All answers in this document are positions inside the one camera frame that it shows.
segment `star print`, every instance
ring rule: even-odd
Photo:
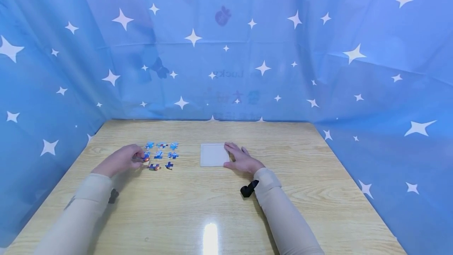
[[[121,25],[123,25],[124,30],[127,31],[127,23],[131,22],[132,20],[134,19],[124,16],[123,11],[120,8],[120,15],[112,21],[120,23]]]
[[[0,46],[0,54],[7,55],[9,58],[11,58],[14,63],[16,63],[16,55],[18,52],[24,49],[23,46],[13,46],[10,44],[6,38],[4,38],[2,35],[0,35],[2,45]]]
[[[20,115],[20,112],[13,114],[13,113],[7,111],[6,114],[8,115],[6,117],[6,121],[13,121],[13,122],[17,123],[17,117]]]
[[[437,120],[433,120],[433,121],[430,121],[430,122],[427,122],[427,123],[418,123],[418,122],[411,121],[411,129],[409,129],[404,134],[404,136],[410,135],[412,133],[419,133],[421,135],[428,136],[427,133],[426,133],[426,127],[430,126],[431,124],[433,124],[436,121]]]
[[[362,94],[354,95],[354,97],[355,97],[355,101],[364,100],[364,99],[362,98]]]
[[[112,85],[114,86],[116,79],[118,79],[120,76],[121,75],[113,75],[112,71],[110,71],[109,69],[109,75],[105,77],[103,80],[112,83]]]
[[[367,194],[368,196],[370,196],[370,198],[374,199],[373,196],[371,196],[371,192],[370,192],[371,184],[363,184],[363,182],[360,180],[359,180],[359,183],[360,183],[362,193]]]
[[[396,75],[396,76],[392,76],[392,78],[393,78],[393,82],[396,82],[396,81],[402,80],[402,78],[401,78],[401,75],[400,75],[400,74],[398,74],[398,75]]]
[[[42,149],[41,156],[44,155],[45,153],[50,153],[55,156],[55,146],[57,145],[58,141],[55,141],[53,143],[47,142],[43,139],[44,141],[44,148]]]
[[[354,50],[351,50],[350,52],[343,52],[343,53],[346,54],[347,56],[349,56],[348,64],[351,64],[351,62],[356,58],[366,57],[365,55],[360,53],[360,44]]]
[[[291,20],[294,23],[294,29],[296,29],[297,25],[302,23],[299,19],[299,10],[296,11],[294,16],[289,17],[288,20]]]
[[[185,37],[185,39],[191,41],[192,44],[193,44],[193,46],[195,47],[195,43],[197,42],[197,40],[201,40],[202,37],[198,37],[198,36],[195,34],[194,29],[192,29],[192,34],[190,34],[188,37]]]
[[[62,94],[64,95],[64,93],[67,91],[68,89],[63,89],[62,87],[60,87],[60,90],[57,91],[57,94]]]
[[[75,31],[79,29],[79,28],[73,26],[71,24],[71,22],[68,22],[68,25],[65,28],[68,29],[69,31],[71,31],[73,35],[75,35]]]
[[[415,192],[415,193],[417,193],[418,195],[420,195],[420,194],[418,193],[418,190],[417,190],[418,184],[410,184],[410,183],[407,183],[407,182],[406,182],[406,184],[407,184],[407,191],[408,191],[408,192]]]
[[[178,102],[174,103],[174,105],[179,105],[181,107],[181,109],[184,108],[184,106],[187,105],[187,104],[188,104],[188,102],[184,101],[182,99],[182,97],[179,99]]]
[[[324,140],[327,140],[327,139],[331,139],[332,140],[332,137],[330,136],[330,130],[323,130],[324,133],[325,133],[325,137],[324,137]]]
[[[411,1],[414,1],[414,0],[396,0],[400,3],[400,8],[403,7],[403,5],[405,5],[407,2],[411,2]]]
[[[157,8],[157,7],[154,5],[154,3],[153,3],[153,5],[151,6],[151,8],[150,8],[149,10],[153,11],[154,14],[156,14],[156,12],[157,12],[158,10],[160,10],[160,9]]]
[[[329,13],[327,12],[327,14],[325,14],[324,17],[321,17],[322,24],[324,25],[330,19],[331,19],[331,17],[329,17]]]
[[[316,99],[315,99],[315,100],[307,100],[307,102],[311,103],[312,107],[313,107],[313,106],[319,107],[319,106],[316,104]]]
[[[255,69],[261,71],[261,76],[263,76],[264,73],[271,68],[266,66],[266,61],[263,61],[263,64],[260,67],[256,67]]]
[[[256,25],[256,23],[253,21],[253,18],[250,22],[248,22],[248,25],[250,25],[250,29],[253,29],[253,26]]]

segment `light wood grain surface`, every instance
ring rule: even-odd
[[[139,169],[116,179],[120,196],[90,253],[277,253],[256,198],[239,193],[250,178],[200,167],[201,143],[234,141],[275,172],[326,254],[405,254],[311,124],[131,120],[102,126],[6,254],[31,254],[99,162],[147,141],[179,142],[173,171]]]

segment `beige sleeve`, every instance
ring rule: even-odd
[[[318,241],[304,217],[281,189],[280,181],[267,168],[259,169],[254,179],[256,198],[271,228],[281,255],[323,255]]]
[[[107,207],[112,187],[113,182],[107,176],[90,174],[34,254],[86,254],[94,226]]]

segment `blue backdrop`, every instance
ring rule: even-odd
[[[453,0],[0,0],[0,247],[104,121],[308,121],[409,254],[453,250]]]

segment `black object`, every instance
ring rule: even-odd
[[[112,189],[112,192],[110,192],[109,204],[114,204],[119,194],[120,193],[116,189]]]
[[[259,182],[260,182],[259,180],[254,180],[248,186],[242,186],[241,188],[242,197],[244,198],[250,197],[254,192],[254,188],[257,186]]]

